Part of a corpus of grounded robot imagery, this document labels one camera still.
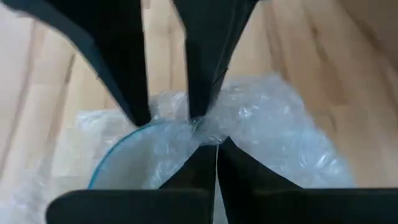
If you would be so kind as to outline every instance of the transparent packaging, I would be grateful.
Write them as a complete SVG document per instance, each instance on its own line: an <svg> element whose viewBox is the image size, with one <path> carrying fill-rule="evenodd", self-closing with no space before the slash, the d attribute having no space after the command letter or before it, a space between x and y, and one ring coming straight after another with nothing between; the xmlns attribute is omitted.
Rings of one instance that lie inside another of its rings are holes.
<svg viewBox="0 0 398 224"><path fill-rule="evenodd" d="M198 146L220 144L227 136L301 187L355 187L345 160L315 126L295 90L276 74L229 83L209 113L196 121L187 121L184 93L164 93L150 102L154 119L138 130L119 110L82 111L76 125L62 132L53 159L44 159L51 162L40 163L39 172L22 188L23 194L16 192L12 205L2 208L0 204L0 210L44 214L45 205L54 197L88 186L156 189ZM40 170L48 169L52 173L45 179ZM32 192L41 210L29 198ZM35 220L20 223L42 222ZM214 222L226 223L218 186Z"/></svg>

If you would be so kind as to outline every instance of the wooden floor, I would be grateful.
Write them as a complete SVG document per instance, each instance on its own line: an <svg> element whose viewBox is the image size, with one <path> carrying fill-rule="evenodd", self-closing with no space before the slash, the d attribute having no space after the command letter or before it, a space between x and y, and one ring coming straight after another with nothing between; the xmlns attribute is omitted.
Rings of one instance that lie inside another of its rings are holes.
<svg viewBox="0 0 398 224"><path fill-rule="evenodd" d="M184 33L168 0L145 0L150 93L185 90ZM0 7L2 197L57 147L81 110L117 107L85 59L45 25ZM227 81L277 71L362 187L398 186L398 74L335 0L261 1Z"/></svg>

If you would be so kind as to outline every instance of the plastic wrap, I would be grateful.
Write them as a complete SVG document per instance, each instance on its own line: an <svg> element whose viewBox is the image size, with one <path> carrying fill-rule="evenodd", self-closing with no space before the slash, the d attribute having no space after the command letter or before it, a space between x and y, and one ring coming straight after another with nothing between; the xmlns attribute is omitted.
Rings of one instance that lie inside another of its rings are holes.
<svg viewBox="0 0 398 224"><path fill-rule="evenodd" d="M136 131L119 110L80 113L76 125L62 133L52 162L40 165L52 170L49 178L39 185L34 180L40 178L34 178L24 193L35 192L45 204L89 183L93 189L156 189L199 145L219 144L227 136L301 187L354 187L344 159L315 126L298 94L278 75L230 83L209 113L196 121L187 121L184 93L158 95L150 108L153 122ZM51 196L38 194L48 189ZM44 212L33 210L29 197L15 197L13 206L24 213ZM214 222L226 223L218 186Z"/></svg>

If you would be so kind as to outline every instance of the light wood floor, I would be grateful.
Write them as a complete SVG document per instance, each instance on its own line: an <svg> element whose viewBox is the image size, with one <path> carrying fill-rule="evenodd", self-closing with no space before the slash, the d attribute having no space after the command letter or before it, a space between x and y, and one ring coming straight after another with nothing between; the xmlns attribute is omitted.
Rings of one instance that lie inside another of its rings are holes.
<svg viewBox="0 0 398 224"><path fill-rule="evenodd" d="M150 93L185 90L184 33L168 0L144 1ZM0 192L57 148L81 110L117 107L85 59L45 25L0 7ZM335 0L261 1L228 79L277 71L362 187L398 186L398 74Z"/></svg>

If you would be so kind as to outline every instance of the bubble wrap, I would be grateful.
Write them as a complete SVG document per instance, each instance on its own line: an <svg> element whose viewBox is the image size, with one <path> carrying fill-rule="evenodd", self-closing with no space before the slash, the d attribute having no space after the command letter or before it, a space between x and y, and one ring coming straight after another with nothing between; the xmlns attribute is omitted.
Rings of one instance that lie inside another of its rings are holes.
<svg viewBox="0 0 398 224"><path fill-rule="evenodd" d="M295 90L278 75L245 77L229 83L209 113L196 121L187 121L185 93L164 93L150 102L154 119L138 130L119 110L81 112L76 125L60 136L58 144L66 156L52 162L52 169L58 166L57 172L65 178L46 182L34 178L26 183L23 194L16 192L23 197L14 197L6 209L28 214L20 215L27 222L10 223L42 222L37 218L40 215L31 215L44 213L32 206L31 195L45 204L57 195L89 185L93 189L156 189L181 168L198 146L220 144L227 136L301 187L355 186L349 167L333 143L315 126ZM54 193L43 194L49 188ZM218 185L214 222L227 223Z"/></svg>

